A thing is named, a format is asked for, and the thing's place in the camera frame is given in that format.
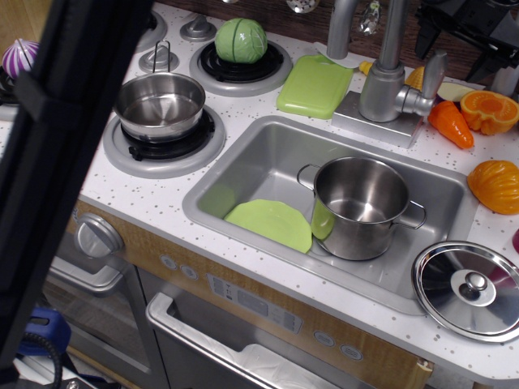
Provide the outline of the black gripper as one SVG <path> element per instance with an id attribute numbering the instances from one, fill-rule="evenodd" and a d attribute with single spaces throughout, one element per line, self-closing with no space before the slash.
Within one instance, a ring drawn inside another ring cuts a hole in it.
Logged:
<path id="1" fill-rule="evenodd" d="M 517 1 L 422 1 L 417 10 L 414 52 L 425 59 L 439 34 L 446 32 L 479 49 L 465 81 L 481 81 L 501 67 L 518 64 Z"/>

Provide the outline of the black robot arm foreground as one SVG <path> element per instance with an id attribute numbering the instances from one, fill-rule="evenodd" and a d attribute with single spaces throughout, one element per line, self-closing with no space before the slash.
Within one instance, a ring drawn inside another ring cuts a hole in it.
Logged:
<path id="1" fill-rule="evenodd" d="M 91 167 L 101 132 L 127 72 L 149 1 L 56 1 L 49 11 L 33 71 L 17 90 L 21 108 L 1 161 L 1 369 L 12 367 L 24 323 L 77 199 L 91 201 Z M 324 270 L 296 268 L 294 252 L 276 259 L 249 244 L 190 223 L 185 214 L 146 216 L 114 211 L 155 231 L 174 247 L 201 254 L 264 290 L 324 313 L 340 328 L 352 325 L 409 353 L 487 385 L 518 379 L 518 343 L 479 343 L 443 329 L 430 318 L 393 312 Z"/>

